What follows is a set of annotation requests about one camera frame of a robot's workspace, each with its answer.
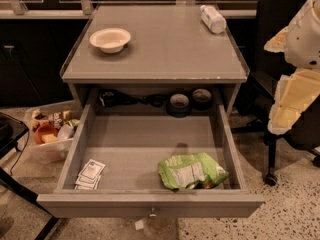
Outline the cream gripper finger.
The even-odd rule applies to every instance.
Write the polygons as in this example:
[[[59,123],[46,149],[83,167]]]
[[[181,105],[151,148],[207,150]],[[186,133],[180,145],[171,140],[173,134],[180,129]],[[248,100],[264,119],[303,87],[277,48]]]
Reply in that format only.
[[[289,131],[319,95],[319,70],[298,68],[290,76],[282,75],[269,112],[268,130],[275,135]]]
[[[266,42],[264,50],[272,53],[283,52],[287,33],[288,27],[281,29],[274,37]]]

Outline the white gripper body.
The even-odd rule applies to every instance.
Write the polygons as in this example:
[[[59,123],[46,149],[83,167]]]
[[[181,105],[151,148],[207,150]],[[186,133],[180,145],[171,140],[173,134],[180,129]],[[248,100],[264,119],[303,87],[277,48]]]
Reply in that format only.
[[[285,60],[299,68],[320,68],[320,0],[307,0],[288,24]]]

